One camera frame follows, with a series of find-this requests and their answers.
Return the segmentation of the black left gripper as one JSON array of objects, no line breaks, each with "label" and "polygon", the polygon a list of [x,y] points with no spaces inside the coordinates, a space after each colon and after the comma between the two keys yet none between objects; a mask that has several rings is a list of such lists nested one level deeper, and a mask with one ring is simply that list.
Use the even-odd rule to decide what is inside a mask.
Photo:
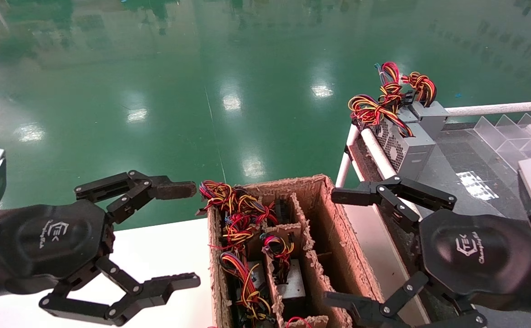
[{"label": "black left gripper", "polygon": [[[140,283],[107,257],[113,251],[111,224],[121,224],[154,199],[193,197],[194,181],[172,181],[168,176],[131,170],[79,185],[74,192],[79,201],[72,204],[40,204],[0,213],[0,265],[9,278],[65,278],[40,300],[43,311],[58,318],[121,327],[143,309],[166,305],[174,291],[200,286],[194,272]],[[108,199],[114,201],[107,212],[94,204]],[[124,296],[111,305],[68,297],[97,274],[120,287]]]}]

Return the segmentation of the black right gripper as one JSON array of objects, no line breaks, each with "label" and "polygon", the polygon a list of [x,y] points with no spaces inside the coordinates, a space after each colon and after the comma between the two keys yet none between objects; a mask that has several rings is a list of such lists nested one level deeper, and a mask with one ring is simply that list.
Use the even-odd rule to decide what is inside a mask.
[{"label": "black right gripper", "polygon": [[[404,201],[434,213],[420,216]],[[406,177],[362,181],[355,189],[332,189],[332,202],[360,207],[386,204],[406,233],[419,229],[423,266],[436,281],[458,295],[531,294],[531,227],[525,220],[451,212],[456,198]],[[324,304],[344,308],[355,328],[409,328],[399,311],[431,277],[416,272],[384,303],[350,293],[324,292]],[[454,300],[457,316],[423,328],[485,328],[487,319],[464,300]]]}]

